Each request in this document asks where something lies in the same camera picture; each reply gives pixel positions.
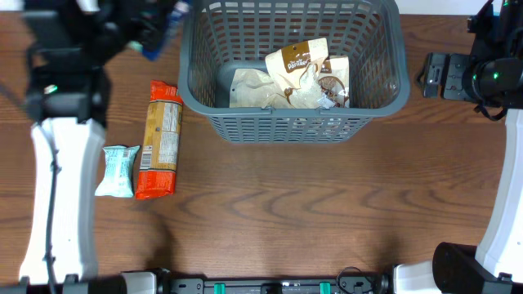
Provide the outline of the plain beige snack bag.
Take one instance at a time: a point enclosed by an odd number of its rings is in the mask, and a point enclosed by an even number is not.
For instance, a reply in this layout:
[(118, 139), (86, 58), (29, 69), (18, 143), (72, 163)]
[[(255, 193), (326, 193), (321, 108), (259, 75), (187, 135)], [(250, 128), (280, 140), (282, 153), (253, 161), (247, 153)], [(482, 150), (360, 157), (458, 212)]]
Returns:
[(291, 105), (268, 73), (237, 69), (230, 86), (230, 107), (288, 109)]

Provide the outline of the brown topped Pantree bag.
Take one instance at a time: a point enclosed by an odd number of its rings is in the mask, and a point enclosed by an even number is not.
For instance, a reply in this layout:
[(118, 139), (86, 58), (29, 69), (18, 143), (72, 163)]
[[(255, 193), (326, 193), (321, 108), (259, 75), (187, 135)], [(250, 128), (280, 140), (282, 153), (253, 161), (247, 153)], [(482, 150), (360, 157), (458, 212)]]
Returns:
[(270, 53), (266, 68), (276, 86), (296, 109), (318, 109), (322, 88), (318, 84), (322, 64), (329, 57), (326, 38), (294, 43)]

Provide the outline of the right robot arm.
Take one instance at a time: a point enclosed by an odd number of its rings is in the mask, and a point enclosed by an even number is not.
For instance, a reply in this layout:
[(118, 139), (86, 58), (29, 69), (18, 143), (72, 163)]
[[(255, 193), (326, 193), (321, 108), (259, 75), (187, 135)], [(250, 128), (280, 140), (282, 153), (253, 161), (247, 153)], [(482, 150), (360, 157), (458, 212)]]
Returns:
[(484, 122), (463, 102), (417, 98), (392, 122), (407, 154), (394, 164), (401, 198), (426, 220), (398, 245), (403, 271), (437, 243), (477, 242), (471, 261), (522, 281), (522, 110)]

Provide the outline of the Kleenex tissue multipack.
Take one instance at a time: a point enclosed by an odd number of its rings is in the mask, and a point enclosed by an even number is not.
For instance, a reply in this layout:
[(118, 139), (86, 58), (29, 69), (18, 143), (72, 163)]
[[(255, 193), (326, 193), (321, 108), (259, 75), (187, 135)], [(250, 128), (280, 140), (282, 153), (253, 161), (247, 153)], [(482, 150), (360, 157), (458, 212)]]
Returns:
[(141, 53), (147, 60), (157, 60), (169, 42), (176, 37), (178, 27), (189, 15), (189, 12), (192, 9), (192, 4), (192, 0), (175, 1), (173, 9), (168, 15), (165, 29), (160, 34), (160, 39), (153, 41), (153, 45), (149, 49), (146, 48), (145, 41), (131, 41), (127, 46), (134, 51)]

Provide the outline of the beige brown snack bag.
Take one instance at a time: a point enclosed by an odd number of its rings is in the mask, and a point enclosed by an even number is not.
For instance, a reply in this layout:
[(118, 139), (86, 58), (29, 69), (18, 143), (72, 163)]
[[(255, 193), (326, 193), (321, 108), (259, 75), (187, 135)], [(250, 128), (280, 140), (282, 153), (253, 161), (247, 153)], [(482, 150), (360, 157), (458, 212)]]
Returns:
[(350, 107), (350, 65), (347, 56), (330, 56), (322, 64), (318, 83), (328, 107)]

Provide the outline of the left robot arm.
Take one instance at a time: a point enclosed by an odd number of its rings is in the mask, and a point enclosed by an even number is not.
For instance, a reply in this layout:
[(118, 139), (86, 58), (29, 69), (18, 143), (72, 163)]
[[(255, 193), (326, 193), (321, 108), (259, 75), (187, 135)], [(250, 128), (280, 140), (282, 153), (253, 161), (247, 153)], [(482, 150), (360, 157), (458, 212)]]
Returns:
[(96, 173), (105, 144), (111, 81), (105, 65), (130, 44), (155, 58), (174, 1), (27, 1), (25, 112), (36, 158), (29, 245), (12, 293), (162, 293), (164, 269), (102, 278), (93, 237)]

